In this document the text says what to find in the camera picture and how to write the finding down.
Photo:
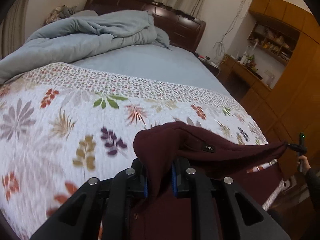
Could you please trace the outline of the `person's right hand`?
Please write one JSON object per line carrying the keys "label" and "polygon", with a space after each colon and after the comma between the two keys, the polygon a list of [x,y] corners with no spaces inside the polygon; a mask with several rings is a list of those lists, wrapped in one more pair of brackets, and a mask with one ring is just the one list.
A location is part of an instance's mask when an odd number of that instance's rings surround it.
{"label": "person's right hand", "polygon": [[311,166],[309,161],[305,155],[301,155],[298,157],[298,171],[303,174],[307,174],[308,170],[310,170]]}

